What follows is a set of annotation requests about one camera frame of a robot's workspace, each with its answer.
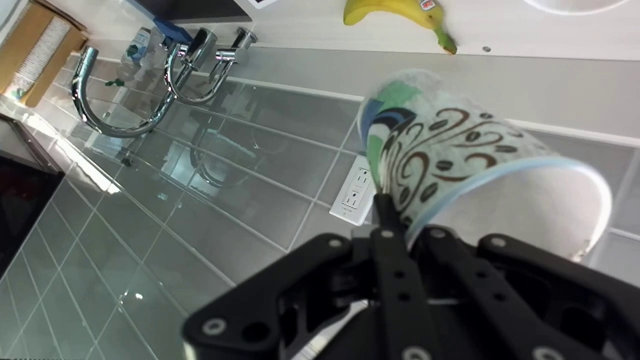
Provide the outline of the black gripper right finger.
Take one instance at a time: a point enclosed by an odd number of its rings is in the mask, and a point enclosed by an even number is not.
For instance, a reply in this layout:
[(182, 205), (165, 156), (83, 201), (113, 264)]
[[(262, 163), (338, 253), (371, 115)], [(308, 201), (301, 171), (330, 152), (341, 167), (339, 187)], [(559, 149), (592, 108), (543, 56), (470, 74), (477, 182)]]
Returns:
[(506, 235), (475, 247), (428, 226), (417, 264), (457, 296), (460, 329), (490, 360), (640, 360), (635, 286)]

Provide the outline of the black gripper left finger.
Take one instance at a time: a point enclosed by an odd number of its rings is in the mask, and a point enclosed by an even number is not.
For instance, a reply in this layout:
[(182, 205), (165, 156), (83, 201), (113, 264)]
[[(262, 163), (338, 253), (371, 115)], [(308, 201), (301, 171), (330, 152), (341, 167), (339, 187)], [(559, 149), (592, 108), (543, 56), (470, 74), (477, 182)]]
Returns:
[(322, 331), (314, 360), (435, 360), (437, 339), (417, 266), (385, 196), (377, 226), (317, 235), (182, 326), (187, 360), (292, 360)]

